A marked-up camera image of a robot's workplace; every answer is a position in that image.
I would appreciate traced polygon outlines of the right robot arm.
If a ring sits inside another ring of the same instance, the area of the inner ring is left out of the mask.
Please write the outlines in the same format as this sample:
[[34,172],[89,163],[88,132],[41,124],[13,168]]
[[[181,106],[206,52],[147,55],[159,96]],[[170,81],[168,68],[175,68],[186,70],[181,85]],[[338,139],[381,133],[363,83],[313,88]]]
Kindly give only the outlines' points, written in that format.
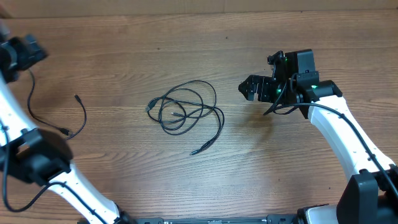
[[364,132],[337,85],[320,80],[313,51],[278,51],[267,63],[272,75],[248,76],[239,92],[248,101],[270,103],[267,114],[300,110],[332,148],[348,183],[336,205],[268,215],[265,223],[397,223],[397,165]]

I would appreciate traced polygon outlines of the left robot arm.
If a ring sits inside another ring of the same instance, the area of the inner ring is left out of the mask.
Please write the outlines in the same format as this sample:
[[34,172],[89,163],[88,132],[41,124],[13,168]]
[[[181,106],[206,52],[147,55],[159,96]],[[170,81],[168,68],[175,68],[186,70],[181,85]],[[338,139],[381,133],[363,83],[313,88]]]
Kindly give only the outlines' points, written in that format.
[[[1,172],[4,206],[14,213],[29,209],[50,190],[80,212],[87,223],[133,223],[133,219],[107,199],[78,170],[66,139],[40,129],[20,107],[8,83],[47,56],[35,37],[8,39],[1,36]],[[7,178],[41,186],[40,192],[24,207],[11,207]]]

